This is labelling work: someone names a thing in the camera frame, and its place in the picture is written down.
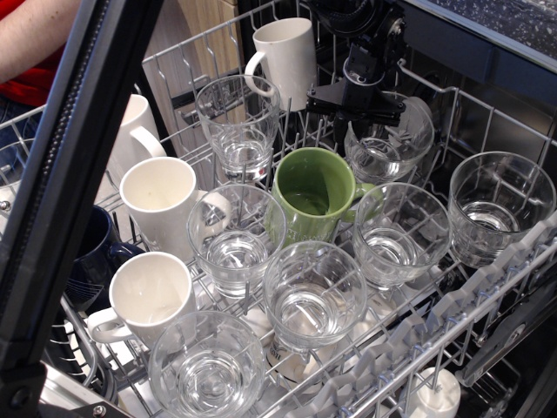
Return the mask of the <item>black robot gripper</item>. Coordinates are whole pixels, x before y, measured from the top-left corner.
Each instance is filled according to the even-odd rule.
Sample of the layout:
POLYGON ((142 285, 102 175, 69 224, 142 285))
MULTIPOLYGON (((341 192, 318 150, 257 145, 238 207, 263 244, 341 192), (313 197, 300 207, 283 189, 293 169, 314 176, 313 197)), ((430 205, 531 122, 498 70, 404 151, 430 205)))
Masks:
POLYGON ((342 144, 349 121, 359 121, 359 138, 378 138, 379 125, 397 126, 406 105, 376 84, 357 84, 344 77, 334 84, 312 87, 307 92, 306 109, 335 115, 333 138, 342 144))

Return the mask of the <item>person forearm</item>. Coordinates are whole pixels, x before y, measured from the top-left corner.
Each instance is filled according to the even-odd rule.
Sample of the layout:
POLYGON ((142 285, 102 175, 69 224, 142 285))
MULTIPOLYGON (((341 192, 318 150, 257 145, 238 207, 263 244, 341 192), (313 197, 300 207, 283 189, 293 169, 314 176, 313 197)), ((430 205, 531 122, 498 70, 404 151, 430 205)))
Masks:
POLYGON ((1 81, 19 76, 61 48, 80 5, 75 0, 28 0, 3 18, 1 81))

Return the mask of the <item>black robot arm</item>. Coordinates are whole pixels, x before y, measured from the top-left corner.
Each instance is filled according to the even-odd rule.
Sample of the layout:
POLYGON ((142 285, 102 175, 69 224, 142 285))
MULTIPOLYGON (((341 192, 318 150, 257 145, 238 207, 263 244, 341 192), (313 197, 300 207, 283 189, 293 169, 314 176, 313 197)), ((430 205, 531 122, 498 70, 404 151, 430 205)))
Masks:
POLYGON ((325 29, 349 43, 342 78, 307 92, 308 111, 334 116, 342 144, 350 123, 396 126, 406 106, 386 94, 386 80, 404 54, 404 11, 394 1, 306 1, 325 29))

